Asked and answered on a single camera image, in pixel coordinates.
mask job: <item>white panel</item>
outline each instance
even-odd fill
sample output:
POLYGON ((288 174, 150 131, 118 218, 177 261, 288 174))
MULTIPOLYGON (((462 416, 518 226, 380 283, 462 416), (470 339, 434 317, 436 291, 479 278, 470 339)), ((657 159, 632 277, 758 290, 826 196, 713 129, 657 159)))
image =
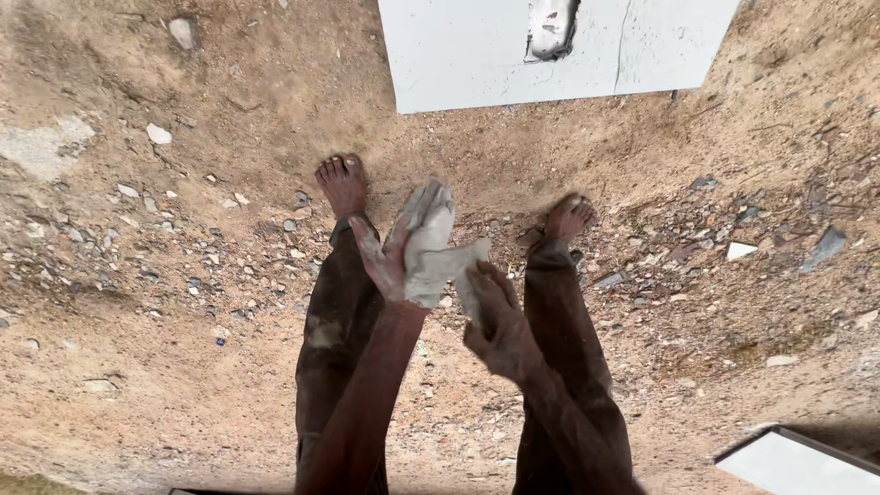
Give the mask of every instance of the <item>white panel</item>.
POLYGON ((770 432, 716 464, 776 495, 877 495, 880 476, 770 432))
POLYGON ((524 62, 528 0, 379 0, 379 9, 398 112, 408 114, 698 86, 737 3, 582 0, 572 52, 537 63, 524 62))

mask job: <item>dirty hand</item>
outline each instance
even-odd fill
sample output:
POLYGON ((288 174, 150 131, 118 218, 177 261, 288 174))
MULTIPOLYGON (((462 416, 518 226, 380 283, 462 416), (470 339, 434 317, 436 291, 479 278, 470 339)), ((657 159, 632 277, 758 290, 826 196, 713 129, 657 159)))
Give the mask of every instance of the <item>dirty hand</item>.
POLYGON ((480 302, 480 322, 465 327, 465 345, 486 363, 492 374, 520 384, 529 370, 543 363, 532 329, 519 309, 513 285, 492 263, 477 262, 468 270, 473 293, 480 302))
POLYGON ((361 217, 348 218, 348 224, 355 234, 357 247, 361 252, 363 267, 367 275, 389 302, 403 302, 403 283, 407 269, 403 263, 403 251, 407 245, 410 231, 407 228, 412 215, 403 213, 394 223, 391 233, 380 246, 376 231, 361 217))

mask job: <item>sandy soil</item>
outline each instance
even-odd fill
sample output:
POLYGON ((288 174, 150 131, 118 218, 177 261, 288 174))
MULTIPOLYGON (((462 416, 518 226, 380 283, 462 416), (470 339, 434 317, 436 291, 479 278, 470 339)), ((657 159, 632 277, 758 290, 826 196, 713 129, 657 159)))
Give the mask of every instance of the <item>sandy soil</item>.
MULTIPOLYGON (((47 159, 76 162, 58 179, 0 159, 0 470, 289 491, 303 311, 334 223, 312 171, 336 151, 363 157, 383 228, 425 173, 447 177, 453 241, 491 237, 519 288, 516 239, 565 192, 592 198, 601 225, 573 248, 649 492, 758 493, 712 458, 770 422, 876 455, 878 16, 876 0, 751 0, 675 101, 403 116, 372 0, 0 0, 4 133, 71 116, 94 133, 47 159), (203 50, 168 33, 180 14, 203 50), (298 190, 312 214, 286 233, 298 190), (236 193, 248 203, 224 208, 236 193), (798 273, 829 225, 846 245, 798 273), (731 240, 760 249, 728 262, 731 240), (797 361, 766 366, 780 355, 797 361)), ((397 492, 513 484, 522 397, 465 349, 463 321, 456 302, 422 332, 388 434, 397 492)))

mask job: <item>pant leg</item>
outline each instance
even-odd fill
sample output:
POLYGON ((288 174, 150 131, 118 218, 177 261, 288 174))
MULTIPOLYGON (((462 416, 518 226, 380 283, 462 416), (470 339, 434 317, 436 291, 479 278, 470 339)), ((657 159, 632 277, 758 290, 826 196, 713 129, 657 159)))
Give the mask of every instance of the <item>pant leg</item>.
MULTIPOLYGON (((336 222, 333 252, 321 265, 305 315, 297 362, 297 475, 311 467, 315 447, 342 397, 384 300, 363 269, 348 217, 336 222)), ((385 456, 369 494, 387 494, 385 456)))
MULTIPOLYGON (((627 425, 611 398, 611 374, 583 303, 575 264, 565 243, 539 244, 525 267, 525 315, 544 359, 565 381, 583 413, 620 462, 632 470, 627 425)), ((524 399, 525 425, 517 458, 516 495, 571 493, 550 437, 524 399)))

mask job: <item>bare foot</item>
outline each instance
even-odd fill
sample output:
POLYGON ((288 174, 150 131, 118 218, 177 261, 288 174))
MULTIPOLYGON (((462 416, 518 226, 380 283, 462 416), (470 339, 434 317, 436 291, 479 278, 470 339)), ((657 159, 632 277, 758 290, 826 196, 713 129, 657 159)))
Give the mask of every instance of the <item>bare foot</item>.
POLYGON ((336 217, 363 213, 367 206, 367 180, 363 177, 361 160, 352 154, 333 155, 321 162, 315 179, 324 196, 330 200, 336 217))
POLYGON ((544 227, 544 240, 563 240, 566 244, 596 221, 590 201, 580 195, 568 195, 550 212, 544 227))

